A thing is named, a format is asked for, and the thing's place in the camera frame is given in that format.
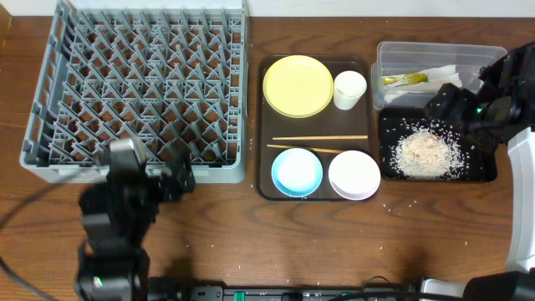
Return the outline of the white paper napkin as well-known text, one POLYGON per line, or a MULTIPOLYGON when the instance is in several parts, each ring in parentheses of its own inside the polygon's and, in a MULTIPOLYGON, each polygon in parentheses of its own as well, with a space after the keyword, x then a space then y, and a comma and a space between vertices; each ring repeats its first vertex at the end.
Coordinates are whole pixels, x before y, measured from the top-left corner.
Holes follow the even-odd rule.
POLYGON ((428 81, 425 83, 399 87, 384 86, 386 88, 385 102, 390 103, 394 99, 397 99, 405 94, 434 92, 437 91, 443 84, 454 84, 456 87, 462 87, 460 74, 456 71, 456 66, 454 64, 438 68, 423 69, 416 73, 428 74, 428 81))

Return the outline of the green orange snack wrapper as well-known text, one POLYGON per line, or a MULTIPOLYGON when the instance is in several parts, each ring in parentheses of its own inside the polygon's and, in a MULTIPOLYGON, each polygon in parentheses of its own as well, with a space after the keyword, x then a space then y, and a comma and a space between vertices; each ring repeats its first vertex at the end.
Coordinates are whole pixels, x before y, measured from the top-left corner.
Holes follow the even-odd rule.
POLYGON ((398 74, 398 75, 391 75, 391 76, 383 76, 381 80, 384 86, 399 87, 399 86, 425 83, 428 81, 428 74, 425 74, 425 73, 398 74))

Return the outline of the light blue bowl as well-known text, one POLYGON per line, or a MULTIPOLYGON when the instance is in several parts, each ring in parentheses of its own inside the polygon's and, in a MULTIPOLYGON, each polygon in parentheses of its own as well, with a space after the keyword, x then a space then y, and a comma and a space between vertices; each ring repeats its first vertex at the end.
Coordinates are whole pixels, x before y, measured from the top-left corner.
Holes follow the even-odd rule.
POLYGON ((302 198, 320 186, 324 169, 320 159, 310 150, 291 148, 281 152, 273 161, 273 185, 285 196, 302 198))

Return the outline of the pink white bowl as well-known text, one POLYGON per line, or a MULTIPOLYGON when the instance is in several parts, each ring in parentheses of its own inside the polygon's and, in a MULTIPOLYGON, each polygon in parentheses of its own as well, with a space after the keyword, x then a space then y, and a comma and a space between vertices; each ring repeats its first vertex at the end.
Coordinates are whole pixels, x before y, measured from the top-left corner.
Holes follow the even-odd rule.
POLYGON ((334 191, 351 201, 363 201, 380 187, 380 169, 375 160, 362 151, 347 150, 336 155, 328 174, 334 191))

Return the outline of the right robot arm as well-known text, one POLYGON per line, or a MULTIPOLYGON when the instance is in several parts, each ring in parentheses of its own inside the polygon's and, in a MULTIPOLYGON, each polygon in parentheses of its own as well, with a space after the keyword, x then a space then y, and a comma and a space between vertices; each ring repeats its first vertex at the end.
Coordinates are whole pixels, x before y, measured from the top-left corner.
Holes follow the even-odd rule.
POLYGON ((512 167, 512 236, 504 272, 473 278, 464 300, 534 298, 534 45, 507 52, 481 69, 482 87, 472 93, 443 84, 425 105, 425 116, 442 120, 486 151, 507 146, 512 167))

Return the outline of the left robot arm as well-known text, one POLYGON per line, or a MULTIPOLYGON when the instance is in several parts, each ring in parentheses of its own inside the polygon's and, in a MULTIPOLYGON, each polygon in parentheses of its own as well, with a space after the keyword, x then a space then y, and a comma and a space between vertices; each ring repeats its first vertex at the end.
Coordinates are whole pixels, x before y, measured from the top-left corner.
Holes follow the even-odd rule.
POLYGON ((176 280, 150 277, 142 243, 160 204, 193 192, 190 149, 173 151, 156 176, 146 171, 148 149, 139 139, 115 140, 95 160, 109 172, 79 199, 87 240, 79 248, 75 292, 82 300, 184 299, 176 280))

